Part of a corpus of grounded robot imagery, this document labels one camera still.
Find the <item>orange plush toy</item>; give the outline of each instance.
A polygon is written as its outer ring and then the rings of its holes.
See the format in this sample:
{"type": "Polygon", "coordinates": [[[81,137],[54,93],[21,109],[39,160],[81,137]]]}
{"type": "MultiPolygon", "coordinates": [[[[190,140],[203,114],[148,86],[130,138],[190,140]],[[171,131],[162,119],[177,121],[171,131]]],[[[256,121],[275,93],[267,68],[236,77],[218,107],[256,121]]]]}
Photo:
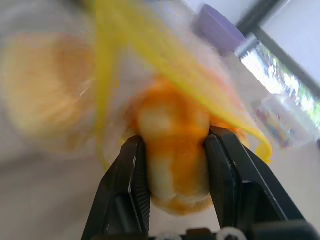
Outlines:
{"type": "Polygon", "coordinates": [[[152,202],[178,216],[212,206],[203,143],[219,121],[161,76],[130,106],[130,117],[146,144],[152,202]]]}

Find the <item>clear plastic container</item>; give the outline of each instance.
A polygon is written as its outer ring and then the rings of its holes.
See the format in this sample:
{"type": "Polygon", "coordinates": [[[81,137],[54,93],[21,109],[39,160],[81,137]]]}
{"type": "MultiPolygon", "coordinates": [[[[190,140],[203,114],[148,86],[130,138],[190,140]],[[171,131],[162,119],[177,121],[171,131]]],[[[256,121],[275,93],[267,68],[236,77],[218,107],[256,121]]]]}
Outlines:
{"type": "Polygon", "coordinates": [[[273,94],[256,108],[257,117],[283,148],[301,146],[320,136],[309,115],[285,94],[273,94]]]}

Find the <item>yellow string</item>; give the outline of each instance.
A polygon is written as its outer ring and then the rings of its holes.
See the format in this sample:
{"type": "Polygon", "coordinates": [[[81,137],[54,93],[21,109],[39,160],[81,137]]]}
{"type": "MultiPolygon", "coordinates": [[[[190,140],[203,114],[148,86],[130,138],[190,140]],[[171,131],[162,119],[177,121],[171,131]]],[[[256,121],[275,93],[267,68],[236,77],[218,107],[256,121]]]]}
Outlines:
{"type": "Polygon", "coordinates": [[[261,141],[256,154],[265,162],[269,161],[272,155],[271,145],[257,127],[252,127],[255,122],[239,112],[223,92],[215,91],[219,86],[208,81],[208,76],[201,71],[198,61],[152,16],[150,10],[132,0],[97,0],[96,21],[98,68],[104,64],[104,69],[97,71],[98,88],[101,88],[97,93],[97,139],[101,149],[108,100],[106,95],[110,92],[116,50],[120,46],[119,42],[122,42],[131,44],[148,63],[213,115],[256,136],[261,141]]]}

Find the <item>blurred orange object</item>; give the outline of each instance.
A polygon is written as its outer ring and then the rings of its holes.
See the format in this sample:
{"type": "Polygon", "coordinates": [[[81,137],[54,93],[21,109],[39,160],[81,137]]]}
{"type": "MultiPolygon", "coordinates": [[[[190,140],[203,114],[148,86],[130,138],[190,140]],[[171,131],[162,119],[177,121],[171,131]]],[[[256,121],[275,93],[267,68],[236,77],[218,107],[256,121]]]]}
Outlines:
{"type": "Polygon", "coordinates": [[[162,76],[134,101],[129,116],[146,143],[153,203],[179,216],[212,206],[204,140],[210,126],[241,131],[211,116],[162,76]]]}

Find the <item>purple bowl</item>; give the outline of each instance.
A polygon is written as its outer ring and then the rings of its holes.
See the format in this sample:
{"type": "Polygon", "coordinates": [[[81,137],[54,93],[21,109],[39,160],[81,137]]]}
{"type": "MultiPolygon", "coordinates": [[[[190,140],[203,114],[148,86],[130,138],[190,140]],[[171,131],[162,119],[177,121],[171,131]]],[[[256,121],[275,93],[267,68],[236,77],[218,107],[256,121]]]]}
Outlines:
{"type": "Polygon", "coordinates": [[[220,53],[233,52],[245,41],[235,25],[207,4],[202,7],[197,24],[205,38],[220,53]]]}

